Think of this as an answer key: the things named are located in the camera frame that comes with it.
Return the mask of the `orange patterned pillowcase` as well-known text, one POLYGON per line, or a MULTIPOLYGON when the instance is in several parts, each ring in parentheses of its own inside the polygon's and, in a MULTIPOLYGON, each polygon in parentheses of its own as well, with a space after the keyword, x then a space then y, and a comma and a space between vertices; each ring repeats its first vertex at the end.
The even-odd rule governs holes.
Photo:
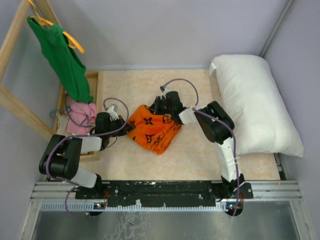
POLYGON ((182 128, 182 125, 176 123, 172 117, 153 114, 144 104, 129 117, 128 123, 133 129, 127 136, 142 148, 157 155, 167 150, 182 128))

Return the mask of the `white pillow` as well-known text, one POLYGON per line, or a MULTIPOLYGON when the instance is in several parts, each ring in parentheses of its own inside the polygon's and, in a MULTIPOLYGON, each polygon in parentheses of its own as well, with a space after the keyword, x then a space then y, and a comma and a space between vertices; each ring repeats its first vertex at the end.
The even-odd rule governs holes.
POLYGON ((304 146, 263 58, 223 54, 212 59, 221 104, 234 122, 236 153, 281 153, 302 158, 304 146))

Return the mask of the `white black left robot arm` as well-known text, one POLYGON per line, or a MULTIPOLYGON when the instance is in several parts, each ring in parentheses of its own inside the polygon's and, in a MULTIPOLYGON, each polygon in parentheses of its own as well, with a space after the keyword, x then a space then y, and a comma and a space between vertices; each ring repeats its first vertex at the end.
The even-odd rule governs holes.
POLYGON ((109 145, 110 138, 125 136, 133 129, 121 115, 100 112, 95 119, 95 126, 86 135, 53 135, 39 162, 39 172, 54 180, 84 187, 88 195, 97 199, 104 192, 101 177, 80 167, 81 155, 103 151, 109 145))

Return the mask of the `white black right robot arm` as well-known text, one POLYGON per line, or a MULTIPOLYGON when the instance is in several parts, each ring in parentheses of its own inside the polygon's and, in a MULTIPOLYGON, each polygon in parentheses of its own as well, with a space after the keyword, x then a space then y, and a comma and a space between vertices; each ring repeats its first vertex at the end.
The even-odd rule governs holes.
POLYGON ((204 107, 183 106, 177 91, 161 87, 162 96, 157 96, 150 110, 153 114, 172 117, 182 125, 198 123, 207 140, 215 144, 221 169, 222 184, 216 198, 240 198, 244 175, 238 167, 235 153, 235 124, 217 101, 204 107))

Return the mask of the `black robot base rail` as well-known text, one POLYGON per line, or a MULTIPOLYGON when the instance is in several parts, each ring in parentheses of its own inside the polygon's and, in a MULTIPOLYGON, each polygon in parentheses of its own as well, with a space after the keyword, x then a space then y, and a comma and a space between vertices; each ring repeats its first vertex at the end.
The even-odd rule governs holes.
POLYGON ((146 208, 214 207, 222 200, 252 199, 251 184, 224 181, 102 181, 97 187, 79 187, 77 200, 106 201, 108 207, 129 207, 140 201, 146 208))

